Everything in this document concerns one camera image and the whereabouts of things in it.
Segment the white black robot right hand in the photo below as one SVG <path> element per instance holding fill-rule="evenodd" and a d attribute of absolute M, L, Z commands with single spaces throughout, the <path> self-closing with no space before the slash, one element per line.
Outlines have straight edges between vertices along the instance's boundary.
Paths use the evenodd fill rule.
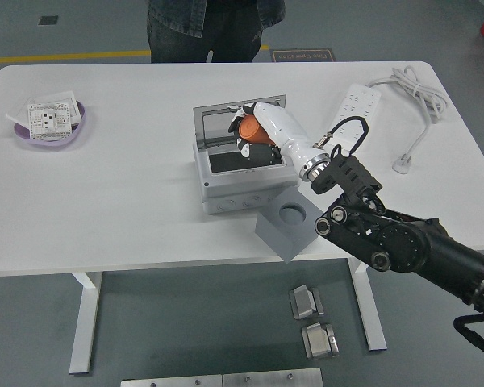
<path fill-rule="evenodd" d="M 312 181 L 314 175 L 329 162 L 329 156 L 314 146 L 293 115 L 267 102 L 242 105 L 230 122 L 228 131 L 234 135 L 243 157 L 287 156 L 304 181 Z"/>

